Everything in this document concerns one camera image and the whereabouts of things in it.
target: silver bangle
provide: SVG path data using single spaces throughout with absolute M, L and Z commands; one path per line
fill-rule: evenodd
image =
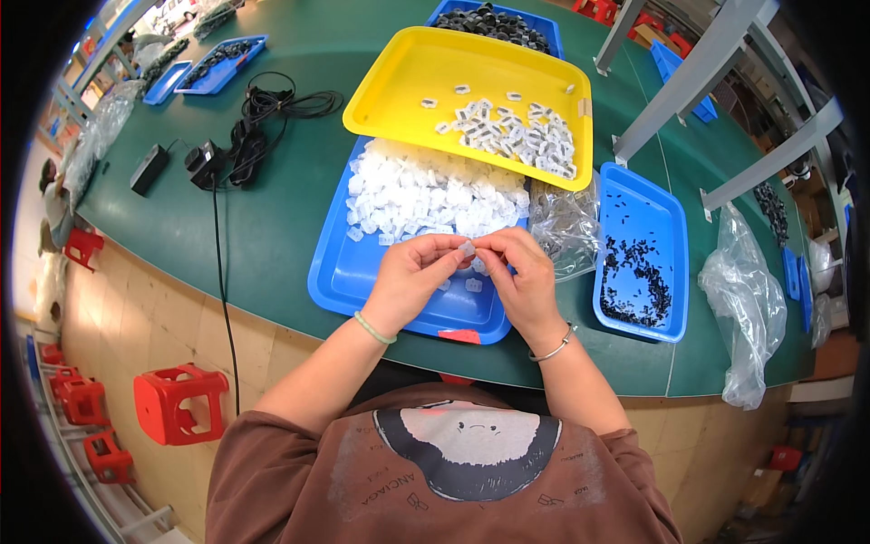
M 571 321 L 566 321 L 566 323 L 568 324 L 568 333 L 562 339 L 562 343 L 559 345 L 559 347 L 557 347 L 556 349 L 549 352 L 547 355 L 545 355 L 543 357 L 535 357 L 534 355 L 532 355 L 532 350 L 529 350 L 529 359 L 533 360 L 536 363 L 539 363 L 542 360 L 550 359 L 553 355 L 562 351 L 562 348 L 568 344 L 568 340 L 569 340 L 569 338 L 571 338 L 572 333 L 577 330 L 577 326 L 573 325 L 571 323 Z

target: woman's right hand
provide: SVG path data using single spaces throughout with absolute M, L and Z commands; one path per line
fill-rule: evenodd
M 556 307 L 552 261 L 525 229 L 515 226 L 472 240 L 499 292 L 507 318 L 537 356 L 562 343 L 567 325 Z M 505 265 L 513 266 L 511 274 Z

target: red stool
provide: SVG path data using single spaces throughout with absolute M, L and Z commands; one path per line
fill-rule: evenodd
M 111 425 L 103 413 L 103 384 L 78 378 L 61 384 L 58 391 L 66 419 L 72 425 Z
M 628 34 L 626 34 L 628 39 L 633 40 L 635 37 L 637 37 L 638 32 L 634 29 L 634 27 L 641 24 L 646 24 L 654 29 L 661 30 L 662 32 L 665 31 L 665 25 L 662 24 L 660 20 L 656 19 L 648 13 L 644 13 L 643 11 L 641 11 L 640 15 L 638 15 L 638 18 L 634 19 L 632 29 L 628 31 Z
M 127 450 L 118 447 L 115 442 L 115 429 L 91 435 L 82 441 L 82 445 L 88 456 L 90 468 L 101 483 L 136 483 L 136 480 L 130 477 L 133 456 Z
M 692 52 L 692 44 L 688 43 L 684 37 L 676 32 L 672 32 L 669 37 L 671 38 L 671 41 L 679 47 L 679 57 L 686 60 L 686 57 L 688 57 L 689 53 Z
M 51 394 L 56 400 L 60 400 L 60 386 L 68 381 L 76 381 L 81 379 L 82 375 L 78 373 L 78 369 L 74 366 L 64 366 L 55 371 L 55 375 L 49 378 L 49 387 Z
M 616 3 L 611 0 L 577 0 L 571 8 L 572 11 L 606 26 L 613 26 L 616 20 L 616 9 Z
M 178 380 L 179 377 L 190 377 Z M 220 393 L 230 384 L 220 372 L 206 372 L 193 363 L 147 372 L 133 379 L 136 416 L 145 434 L 164 446 L 186 446 L 224 435 Z M 197 422 L 191 411 L 179 405 L 185 399 L 206 396 L 209 401 L 210 429 L 196 433 Z
M 43 363 L 48 365 L 64 366 L 64 352 L 60 351 L 57 344 L 47 344 L 39 348 L 39 354 L 43 356 Z
M 797 470 L 802 456 L 803 452 L 799 449 L 789 446 L 774 446 L 773 457 L 770 459 L 770 464 L 767 468 L 781 470 L 782 472 Z
M 72 256 L 70 252 L 72 249 L 78 252 L 78 257 Z M 72 232 L 70 232 L 70 239 L 67 240 L 64 246 L 64 255 L 94 272 L 94 269 L 88 266 L 88 261 L 90 260 L 90 255 L 97 249 L 103 249 L 102 236 L 73 227 Z

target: tiled floor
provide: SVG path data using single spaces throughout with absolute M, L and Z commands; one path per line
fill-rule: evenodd
M 104 383 L 112 423 L 133 455 L 138 489 L 153 507 L 171 504 L 175 522 L 204 539 L 205 495 L 217 442 L 161 447 L 137 423 L 133 376 L 194 361 L 227 374 L 232 362 L 219 301 L 168 277 L 106 240 L 99 270 L 68 269 L 63 327 L 69 363 Z M 318 340 L 230 309 L 242 410 L 305 359 Z M 715 533 L 786 416 L 788 386 L 768 390 L 755 412 L 718 398 L 623 399 L 640 445 L 686 542 Z M 224 396 L 227 422 L 234 397 Z

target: cartoon face print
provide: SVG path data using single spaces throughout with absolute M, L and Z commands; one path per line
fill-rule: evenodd
M 405 409 L 400 415 L 415 440 L 434 445 L 448 461 L 471 465 L 519 459 L 528 452 L 540 422 L 534 413 L 463 400 L 449 408 Z
M 384 443 L 450 500 L 517 493 L 544 470 L 561 433 L 559 420 L 465 401 L 376 410 L 372 418 Z

